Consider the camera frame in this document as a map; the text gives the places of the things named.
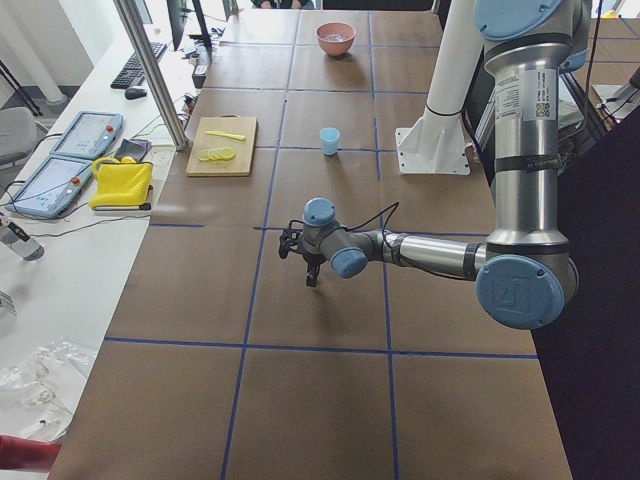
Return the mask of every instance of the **bowl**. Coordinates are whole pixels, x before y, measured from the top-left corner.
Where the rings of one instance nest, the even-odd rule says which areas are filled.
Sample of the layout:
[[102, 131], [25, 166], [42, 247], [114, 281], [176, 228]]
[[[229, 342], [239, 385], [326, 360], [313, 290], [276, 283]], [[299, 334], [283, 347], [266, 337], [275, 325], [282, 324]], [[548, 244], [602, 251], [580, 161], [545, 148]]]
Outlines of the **bowl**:
[[356, 29], [340, 22], [325, 23], [316, 30], [318, 44], [328, 55], [339, 57], [349, 51], [356, 38]]

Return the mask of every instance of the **keyboard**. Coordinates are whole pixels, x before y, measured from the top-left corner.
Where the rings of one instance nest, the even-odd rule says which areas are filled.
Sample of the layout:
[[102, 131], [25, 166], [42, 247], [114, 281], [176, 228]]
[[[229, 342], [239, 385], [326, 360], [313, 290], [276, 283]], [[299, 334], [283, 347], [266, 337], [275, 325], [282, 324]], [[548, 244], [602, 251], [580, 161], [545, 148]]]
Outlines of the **keyboard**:
[[[160, 60], [160, 57], [166, 49], [167, 45], [165, 43], [151, 42], [151, 50], [153, 50], [153, 55], [156, 57], [156, 60]], [[142, 64], [138, 56], [134, 53], [129, 57], [129, 60], [124, 64], [122, 70], [120, 70], [120, 73], [118, 73], [113, 82], [111, 82], [111, 88], [126, 90], [131, 86], [140, 85], [142, 80], [144, 80]]]

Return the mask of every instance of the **black mouse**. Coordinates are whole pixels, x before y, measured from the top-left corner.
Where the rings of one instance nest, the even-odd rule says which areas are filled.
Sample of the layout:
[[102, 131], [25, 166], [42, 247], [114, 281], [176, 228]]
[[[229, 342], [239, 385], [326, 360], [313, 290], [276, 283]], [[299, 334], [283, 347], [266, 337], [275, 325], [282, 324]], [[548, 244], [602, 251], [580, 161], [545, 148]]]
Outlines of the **black mouse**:
[[124, 98], [127, 100], [135, 100], [136, 98], [146, 97], [147, 91], [142, 87], [129, 87], [124, 91]]

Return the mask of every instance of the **red object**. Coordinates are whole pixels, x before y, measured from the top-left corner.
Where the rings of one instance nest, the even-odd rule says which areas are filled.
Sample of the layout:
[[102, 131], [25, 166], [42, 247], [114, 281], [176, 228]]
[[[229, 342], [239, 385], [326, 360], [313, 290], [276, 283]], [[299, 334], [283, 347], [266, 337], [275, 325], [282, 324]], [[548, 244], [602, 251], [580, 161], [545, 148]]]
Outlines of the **red object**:
[[0, 470], [48, 472], [60, 445], [0, 435]]

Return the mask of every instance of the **wooden cutting board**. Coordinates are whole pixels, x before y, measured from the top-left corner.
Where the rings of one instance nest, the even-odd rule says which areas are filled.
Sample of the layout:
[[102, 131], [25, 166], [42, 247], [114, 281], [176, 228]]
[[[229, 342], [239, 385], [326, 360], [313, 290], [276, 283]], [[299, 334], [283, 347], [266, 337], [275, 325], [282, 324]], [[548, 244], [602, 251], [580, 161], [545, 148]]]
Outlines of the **wooden cutting board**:
[[[257, 128], [258, 120], [256, 117], [202, 117], [198, 124], [196, 138], [191, 147], [186, 169], [187, 176], [246, 177], [250, 175]], [[217, 135], [208, 135], [205, 132], [209, 130], [244, 135], [246, 139], [239, 141]], [[223, 147], [233, 148], [236, 154], [233, 160], [203, 162], [198, 158], [202, 150]]]

